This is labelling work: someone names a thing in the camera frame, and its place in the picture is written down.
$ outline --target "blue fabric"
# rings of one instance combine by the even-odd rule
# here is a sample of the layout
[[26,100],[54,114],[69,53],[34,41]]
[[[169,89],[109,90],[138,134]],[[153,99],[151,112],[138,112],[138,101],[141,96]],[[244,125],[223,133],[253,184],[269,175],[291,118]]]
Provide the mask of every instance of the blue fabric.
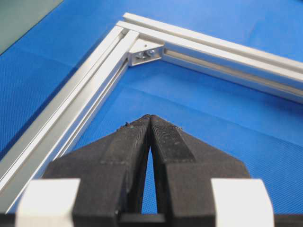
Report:
[[[65,0],[0,55],[0,158],[125,12],[303,61],[301,0]],[[77,147],[146,113],[242,159],[275,212],[303,212],[302,105],[155,62],[127,71]]]

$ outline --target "black plastic part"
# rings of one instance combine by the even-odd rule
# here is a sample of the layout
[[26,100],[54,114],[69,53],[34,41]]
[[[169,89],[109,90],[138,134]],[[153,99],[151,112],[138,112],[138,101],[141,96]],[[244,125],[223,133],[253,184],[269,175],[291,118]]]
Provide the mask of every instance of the black plastic part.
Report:
[[[86,226],[94,226],[95,222],[103,226],[101,222],[93,219],[83,219]],[[123,213],[119,217],[119,227],[171,227],[164,214],[135,214]],[[14,227],[15,214],[0,214],[0,227]],[[275,214],[275,227],[302,227],[303,215],[296,214]]]
[[151,151],[158,211],[166,213],[174,227],[214,227],[211,178],[250,178],[241,161],[155,115]]
[[[140,214],[149,148],[159,214]],[[80,178],[76,227],[214,227],[211,178],[250,178],[245,165],[155,115],[51,162],[43,178]],[[0,215],[0,226],[14,226]],[[302,226],[303,216],[275,215],[276,227]]]
[[302,227],[302,214],[275,214],[275,227]]

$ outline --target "screw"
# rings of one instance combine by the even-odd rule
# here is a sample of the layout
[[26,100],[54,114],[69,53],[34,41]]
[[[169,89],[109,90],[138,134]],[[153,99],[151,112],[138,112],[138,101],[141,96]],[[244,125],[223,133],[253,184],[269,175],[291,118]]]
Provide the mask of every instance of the screw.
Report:
[[144,52],[137,53],[136,58],[145,59]]
[[150,57],[153,57],[155,55],[155,53],[156,53],[155,50],[149,50],[146,52],[146,54]]

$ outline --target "gray surface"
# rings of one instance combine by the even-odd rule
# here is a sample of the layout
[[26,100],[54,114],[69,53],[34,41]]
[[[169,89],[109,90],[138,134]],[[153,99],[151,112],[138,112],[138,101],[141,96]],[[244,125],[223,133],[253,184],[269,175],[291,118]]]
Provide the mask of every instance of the gray surface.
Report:
[[0,54],[63,0],[0,0]]

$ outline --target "blue cloth surface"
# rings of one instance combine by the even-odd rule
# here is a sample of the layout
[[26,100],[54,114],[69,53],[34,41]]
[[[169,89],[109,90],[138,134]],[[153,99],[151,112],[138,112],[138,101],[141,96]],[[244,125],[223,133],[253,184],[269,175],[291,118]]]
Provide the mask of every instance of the blue cloth surface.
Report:
[[[65,0],[0,55],[0,158],[125,12],[303,61],[301,0]],[[275,212],[303,212],[302,105],[154,62],[127,71],[76,147],[148,113],[243,160]]]

